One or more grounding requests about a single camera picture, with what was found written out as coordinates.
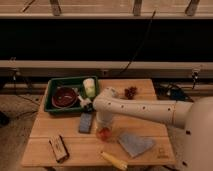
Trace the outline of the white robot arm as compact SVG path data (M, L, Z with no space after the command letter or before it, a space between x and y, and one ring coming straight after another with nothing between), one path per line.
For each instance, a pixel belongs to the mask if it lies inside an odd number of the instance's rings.
M183 128L182 171L213 169L213 97L195 102L176 100L125 100L112 87L105 88L93 101L97 122L102 127L114 114L142 118Z

